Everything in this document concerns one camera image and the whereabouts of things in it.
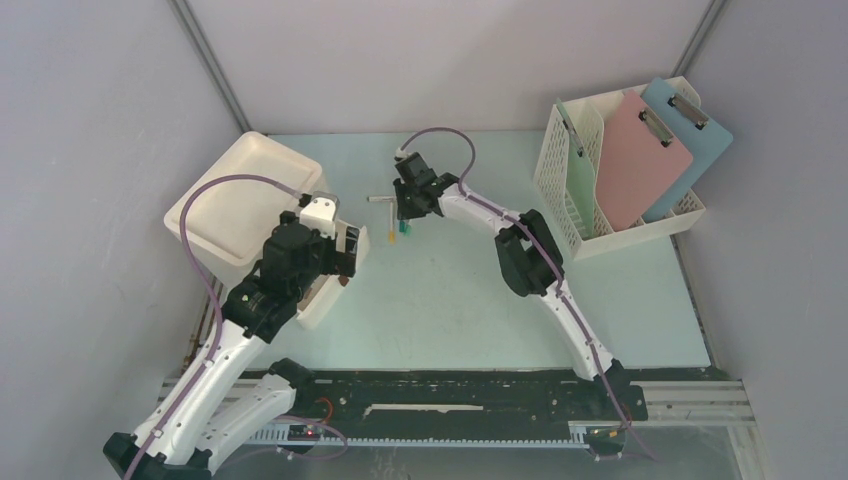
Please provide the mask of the white marker yellow cap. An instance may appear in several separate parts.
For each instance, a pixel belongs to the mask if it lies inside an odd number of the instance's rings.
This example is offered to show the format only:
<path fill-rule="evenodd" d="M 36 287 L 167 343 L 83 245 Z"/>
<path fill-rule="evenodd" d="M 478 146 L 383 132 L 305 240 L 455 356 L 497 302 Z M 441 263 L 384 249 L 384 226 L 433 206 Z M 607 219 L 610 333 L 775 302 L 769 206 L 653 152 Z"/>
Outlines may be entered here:
<path fill-rule="evenodd" d="M 396 243 L 396 227 L 397 227 L 397 218 L 396 218 L 396 207 L 395 201 L 389 202 L 389 233 L 388 233 L 388 242 L 390 245 L 395 245 Z"/>

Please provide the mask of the green clipboard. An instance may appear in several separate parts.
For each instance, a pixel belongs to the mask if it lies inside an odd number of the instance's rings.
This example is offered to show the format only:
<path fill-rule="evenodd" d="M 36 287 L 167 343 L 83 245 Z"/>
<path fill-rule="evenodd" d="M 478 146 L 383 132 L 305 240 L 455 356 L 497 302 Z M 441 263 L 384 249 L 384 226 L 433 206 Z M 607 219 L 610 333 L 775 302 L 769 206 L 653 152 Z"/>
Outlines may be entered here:
<path fill-rule="evenodd" d="M 587 240 L 594 236 L 595 170 L 574 119 L 560 99 L 556 108 L 569 138 L 566 189 L 578 216 L 575 226 L 580 237 Z"/>

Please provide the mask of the pink clipboard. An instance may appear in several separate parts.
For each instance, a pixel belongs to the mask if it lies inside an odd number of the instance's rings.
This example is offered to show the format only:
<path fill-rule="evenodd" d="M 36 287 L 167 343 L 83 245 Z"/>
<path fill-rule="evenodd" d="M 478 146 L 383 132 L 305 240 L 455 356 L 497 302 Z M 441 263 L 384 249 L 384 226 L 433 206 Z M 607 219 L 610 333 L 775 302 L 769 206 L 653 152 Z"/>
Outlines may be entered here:
<path fill-rule="evenodd" d="M 692 163 L 659 116 L 629 90 L 605 121 L 596 202 L 614 231 L 631 227 Z"/>

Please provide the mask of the blue clipboard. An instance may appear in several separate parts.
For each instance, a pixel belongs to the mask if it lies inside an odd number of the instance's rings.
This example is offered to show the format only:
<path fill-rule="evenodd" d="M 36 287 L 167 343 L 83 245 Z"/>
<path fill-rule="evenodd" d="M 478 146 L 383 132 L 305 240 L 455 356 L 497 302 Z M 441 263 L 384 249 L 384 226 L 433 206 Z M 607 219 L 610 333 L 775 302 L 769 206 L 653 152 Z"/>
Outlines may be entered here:
<path fill-rule="evenodd" d="M 654 222 L 662 219 L 684 198 L 728 149 L 734 137 L 703 110 L 699 101 L 667 80 L 652 80 L 643 91 L 642 99 L 692 155 L 689 167 L 643 215 L 645 222 Z"/>

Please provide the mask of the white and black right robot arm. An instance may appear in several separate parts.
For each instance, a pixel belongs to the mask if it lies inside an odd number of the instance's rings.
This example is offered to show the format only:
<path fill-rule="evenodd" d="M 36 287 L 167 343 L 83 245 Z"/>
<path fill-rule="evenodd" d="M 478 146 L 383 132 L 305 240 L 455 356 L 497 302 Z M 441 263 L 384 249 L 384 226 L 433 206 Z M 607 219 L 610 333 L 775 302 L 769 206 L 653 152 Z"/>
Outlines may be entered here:
<path fill-rule="evenodd" d="M 631 380 L 578 307 L 544 216 L 534 209 L 519 213 L 492 203 L 457 176 L 436 174 L 417 152 L 397 153 L 395 168 L 398 218 L 409 221 L 435 214 L 491 232 L 506 285 L 516 295 L 539 300 L 550 310 L 565 334 L 573 370 L 593 382 L 581 392 L 585 411 L 596 418 L 616 411 Z"/>

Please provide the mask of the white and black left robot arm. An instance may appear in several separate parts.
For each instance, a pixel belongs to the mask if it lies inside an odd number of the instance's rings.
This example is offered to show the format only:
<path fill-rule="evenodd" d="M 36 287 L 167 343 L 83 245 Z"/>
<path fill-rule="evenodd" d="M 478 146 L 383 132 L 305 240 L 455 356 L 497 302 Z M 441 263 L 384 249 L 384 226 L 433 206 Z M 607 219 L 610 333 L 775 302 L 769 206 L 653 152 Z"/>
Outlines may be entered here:
<path fill-rule="evenodd" d="M 312 373 L 284 358 L 259 384 L 221 405 L 246 368 L 291 320 L 320 321 L 370 249 L 364 227 L 304 209 L 285 211 L 261 256 L 230 288 L 216 324 L 173 390 L 133 432 L 115 433 L 103 453 L 122 479 L 209 479 L 261 427 L 316 403 Z"/>

